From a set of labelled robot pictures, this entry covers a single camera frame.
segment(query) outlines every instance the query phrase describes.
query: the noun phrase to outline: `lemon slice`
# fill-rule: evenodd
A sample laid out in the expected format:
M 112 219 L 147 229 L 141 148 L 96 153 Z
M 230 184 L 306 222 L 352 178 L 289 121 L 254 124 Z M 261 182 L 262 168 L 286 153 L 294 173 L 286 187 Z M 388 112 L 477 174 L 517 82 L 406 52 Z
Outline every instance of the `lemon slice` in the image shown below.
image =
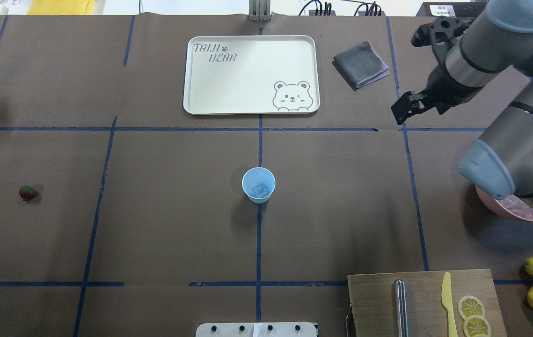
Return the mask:
M 464 321 L 464 333 L 467 337 L 476 335 L 491 336 L 491 326 L 489 321 L 483 316 L 472 315 Z
M 457 311 L 463 320 L 472 315 L 485 317 L 485 307 L 482 302 L 474 296 L 464 296 L 457 302 Z

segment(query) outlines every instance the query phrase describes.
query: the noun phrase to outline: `white plastic base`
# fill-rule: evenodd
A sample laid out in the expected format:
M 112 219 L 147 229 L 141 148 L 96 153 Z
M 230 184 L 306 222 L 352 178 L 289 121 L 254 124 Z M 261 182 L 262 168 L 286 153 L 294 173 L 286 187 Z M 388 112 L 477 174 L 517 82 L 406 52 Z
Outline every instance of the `white plastic base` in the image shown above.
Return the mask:
M 196 337 L 318 337 L 315 324 L 309 322 L 204 323 Z

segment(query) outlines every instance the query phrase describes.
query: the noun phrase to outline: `bear illustration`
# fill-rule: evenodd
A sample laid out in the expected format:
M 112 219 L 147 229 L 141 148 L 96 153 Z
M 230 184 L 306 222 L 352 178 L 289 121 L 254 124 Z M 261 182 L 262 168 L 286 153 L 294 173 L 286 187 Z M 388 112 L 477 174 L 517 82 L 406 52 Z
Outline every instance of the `bear illustration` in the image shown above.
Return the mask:
M 275 83 L 275 98 L 272 104 L 278 111 L 307 111 L 312 106 L 312 98 L 308 93 L 310 85 L 306 81 L 301 81 L 296 85 L 288 85 L 285 82 Z

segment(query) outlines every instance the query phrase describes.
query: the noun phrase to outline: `wooden cutting board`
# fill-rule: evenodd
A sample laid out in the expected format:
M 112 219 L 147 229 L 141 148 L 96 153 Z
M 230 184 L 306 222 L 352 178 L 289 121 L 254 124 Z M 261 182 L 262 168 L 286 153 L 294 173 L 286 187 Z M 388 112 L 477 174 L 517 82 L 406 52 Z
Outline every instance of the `wooden cutting board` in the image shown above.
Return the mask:
M 465 337 L 463 319 L 457 311 L 462 296 L 478 297 L 485 307 L 485 318 L 492 337 L 507 337 L 493 277 L 489 269 L 449 271 L 458 336 Z M 397 314 L 394 286 L 396 279 L 406 282 L 408 332 L 411 337 L 446 337 L 447 313 L 441 304 L 441 283 L 445 271 L 417 271 L 349 275 L 350 303 L 353 305 L 356 337 L 396 336 Z

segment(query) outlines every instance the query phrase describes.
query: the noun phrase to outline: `yellow knife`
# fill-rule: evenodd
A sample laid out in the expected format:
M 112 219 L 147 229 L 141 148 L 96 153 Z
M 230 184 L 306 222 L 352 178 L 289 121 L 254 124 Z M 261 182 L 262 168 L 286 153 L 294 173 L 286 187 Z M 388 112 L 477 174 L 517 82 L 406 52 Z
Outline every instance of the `yellow knife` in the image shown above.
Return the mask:
M 441 303 L 443 303 L 443 306 L 447 310 L 448 337 L 457 337 L 455 316 L 453 312 L 452 274 L 448 272 L 443 276 L 443 283 L 441 284 Z

